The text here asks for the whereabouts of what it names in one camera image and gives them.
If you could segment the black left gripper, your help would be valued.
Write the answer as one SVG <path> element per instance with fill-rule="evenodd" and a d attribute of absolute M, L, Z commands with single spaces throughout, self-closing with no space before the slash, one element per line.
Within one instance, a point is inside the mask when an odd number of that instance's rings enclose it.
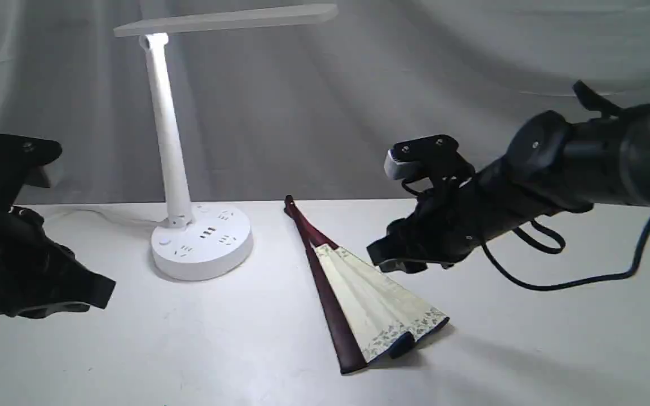
<path fill-rule="evenodd" d="M 35 211 L 0 211 L 0 315 L 39 320 L 104 310 L 115 287 L 106 276 L 77 274 L 74 252 L 46 236 Z"/>

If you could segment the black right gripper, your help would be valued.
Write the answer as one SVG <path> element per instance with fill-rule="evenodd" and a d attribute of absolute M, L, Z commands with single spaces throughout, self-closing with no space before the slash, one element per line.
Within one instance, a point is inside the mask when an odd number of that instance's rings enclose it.
<path fill-rule="evenodd" d="M 384 273 L 418 274 L 430 266 L 449 269 L 490 241 L 551 213 L 551 205 L 508 177 L 497 160 L 445 197 L 428 196 L 388 229 L 387 240 L 367 247 Z"/>

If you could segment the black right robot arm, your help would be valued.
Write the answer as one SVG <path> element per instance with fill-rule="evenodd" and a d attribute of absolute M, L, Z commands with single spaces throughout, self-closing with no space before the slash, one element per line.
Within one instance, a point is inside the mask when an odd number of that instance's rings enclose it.
<path fill-rule="evenodd" d="M 431 187 L 413 191 L 415 210 L 369 244 L 374 265 L 409 274 L 427 264 L 449 268 L 506 233 L 548 251 L 521 226 L 535 227 L 541 216 L 586 213 L 595 205 L 650 208 L 650 104 L 622 108 L 581 81 L 573 91 L 596 117 L 571 123 L 552 110 L 539 113 L 481 170 L 446 134 L 392 146 L 387 176 L 403 188 L 425 178 Z"/>

